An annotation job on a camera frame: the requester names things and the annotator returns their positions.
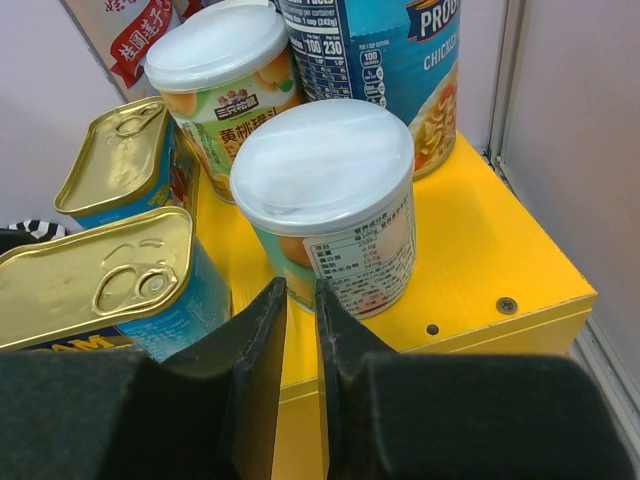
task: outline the yellow wooden box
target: yellow wooden box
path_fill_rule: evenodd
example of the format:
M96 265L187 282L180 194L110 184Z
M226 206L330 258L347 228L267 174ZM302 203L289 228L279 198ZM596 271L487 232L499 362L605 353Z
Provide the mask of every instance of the yellow wooden box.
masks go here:
M418 261L409 287L364 324L401 352L564 354L596 292L458 135L451 157L415 182ZM273 277L249 223L201 175L197 234L238 312ZM510 297L515 314L496 302ZM323 478L313 316L289 300L273 478ZM437 325L436 335L427 333Z

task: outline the peach can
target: peach can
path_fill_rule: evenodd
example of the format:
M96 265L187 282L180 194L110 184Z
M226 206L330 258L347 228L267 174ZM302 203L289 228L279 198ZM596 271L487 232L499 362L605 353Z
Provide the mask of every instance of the peach can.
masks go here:
M145 71L216 194L233 203L229 174L240 146L303 101L284 21L267 6L205 9L170 33L149 51Z
M400 119L362 100L323 100L256 130L231 191L299 305L315 309L324 279L363 319L402 296L415 266L413 165Z

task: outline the pull tab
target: pull tab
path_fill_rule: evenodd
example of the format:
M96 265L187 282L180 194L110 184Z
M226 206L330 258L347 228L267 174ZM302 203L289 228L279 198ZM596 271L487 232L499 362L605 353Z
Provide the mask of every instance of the pull tab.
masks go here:
M115 126L116 135L126 138L140 133L163 109L162 102L155 102L143 107L140 113L127 115Z
M91 309L98 315L142 309L162 302L177 286L178 277L167 265L120 265L102 278L91 300Z

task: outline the nutrition facts label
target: nutrition facts label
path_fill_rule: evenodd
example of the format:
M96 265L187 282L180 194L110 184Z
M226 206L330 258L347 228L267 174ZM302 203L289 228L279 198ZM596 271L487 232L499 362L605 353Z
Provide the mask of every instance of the nutrition facts label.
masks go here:
M356 228L304 240L316 276L352 315L374 315L402 294L415 263L413 215L409 190Z
M378 46L375 43L360 45L362 50L360 52L360 66L362 67L366 100L386 108L387 97L384 96L386 87L384 85L384 70L382 69L382 52L376 48Z
M337 0L280 0L300 77L312 100L351 98L341 18Z

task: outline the plastic lid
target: plastic lid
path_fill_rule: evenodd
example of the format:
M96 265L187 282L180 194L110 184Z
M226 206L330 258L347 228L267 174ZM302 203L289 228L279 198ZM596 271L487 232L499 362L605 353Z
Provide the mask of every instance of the plastic lid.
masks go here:
M255 130L231 168L231 191L263 230L322 235L384 208L411 181L413 165L413 139L400 119L361 100L323 100Z
M287 39L284 20L268 6L205 9L154 43L144 70L161 91L215 87L263 66Z
M214 13L224 10L225 8L240 7L242 5L262 5L263 7L269 7L273 11L276 10L275 4L269 0L223 0L222 2L214 3L213 5L203 8L197 12L196 15L187 18L186 21L188 22L194 16L203 15L203 12Z

